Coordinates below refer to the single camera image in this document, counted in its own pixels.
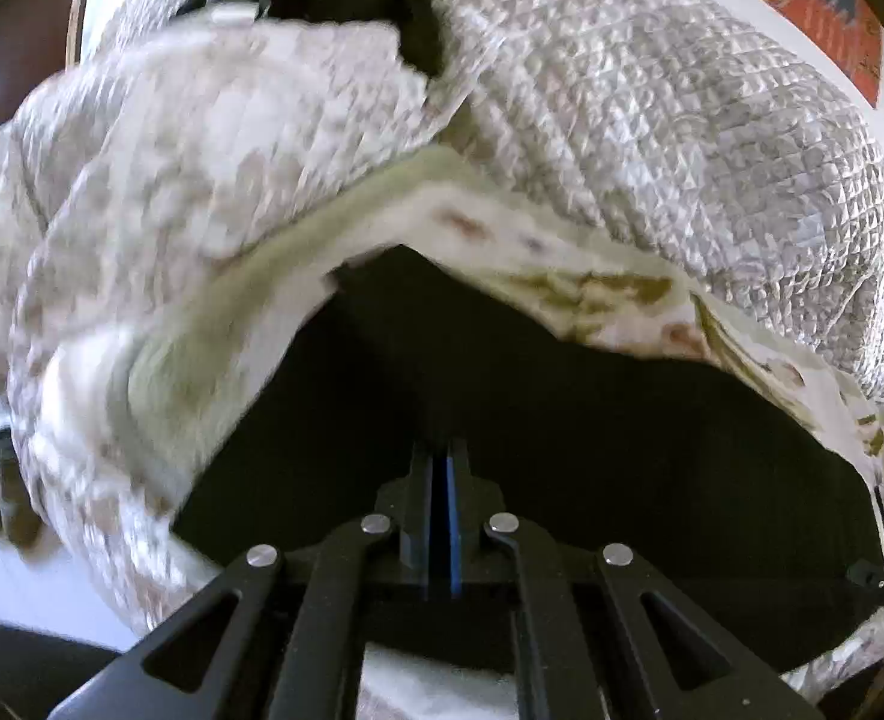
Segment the black pants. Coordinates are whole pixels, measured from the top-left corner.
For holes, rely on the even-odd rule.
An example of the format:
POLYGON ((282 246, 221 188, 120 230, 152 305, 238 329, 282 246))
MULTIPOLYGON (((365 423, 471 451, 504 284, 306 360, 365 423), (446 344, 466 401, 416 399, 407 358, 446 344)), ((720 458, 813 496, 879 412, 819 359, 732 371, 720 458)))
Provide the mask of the black pants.
POLYGON ((406 247, 332 286, 175 518, 212 561, 318 543, 460 444, 510 511, 631 546, 778 671, 870 617, 849 578, 883 557, 867 483, 746 383, 559 340, 406 247))

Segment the fleece floral blanket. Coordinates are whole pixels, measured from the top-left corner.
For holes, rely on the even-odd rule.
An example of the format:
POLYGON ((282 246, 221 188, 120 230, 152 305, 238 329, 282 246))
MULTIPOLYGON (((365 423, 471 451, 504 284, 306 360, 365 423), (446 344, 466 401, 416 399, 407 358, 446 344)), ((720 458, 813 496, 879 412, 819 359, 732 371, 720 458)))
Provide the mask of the fleece floral blanket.
MULTIPOLYGON (((206 578, 224 566, 173 529, 197 480, 298 330, 331 298, 334 271, 394 247, 414 250, 559 340, 704 362, 746 383, 867 483, 883 546, 874 564, 884 566, 884 395, 657 255, 559 220, 494 187, 456 154, 430 148, 238 255, 129 343, 111 387, 111 427, 144 491, 147 520, 183 571, 206 578)), ((876 673, 884 608, 870 601, 870 617, 842 644, 774 670, 811 700, 876 673)))

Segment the quilted beige floral bedspread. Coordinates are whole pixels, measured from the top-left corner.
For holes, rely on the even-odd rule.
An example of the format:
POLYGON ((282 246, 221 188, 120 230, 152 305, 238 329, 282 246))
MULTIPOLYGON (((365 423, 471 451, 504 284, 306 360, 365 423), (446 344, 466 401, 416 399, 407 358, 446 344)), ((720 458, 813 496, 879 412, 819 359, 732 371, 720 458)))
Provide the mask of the quilted beige floral bedspread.
POLYGON ((128 0, 0 136, 0 418, 28 491, 128 624, 206 578, 110 422, 137 330, 238 255, 430 148, 657 255, 884 395, 884 158, 862 111, 710 0, 433 0, 391 26, 128 0))

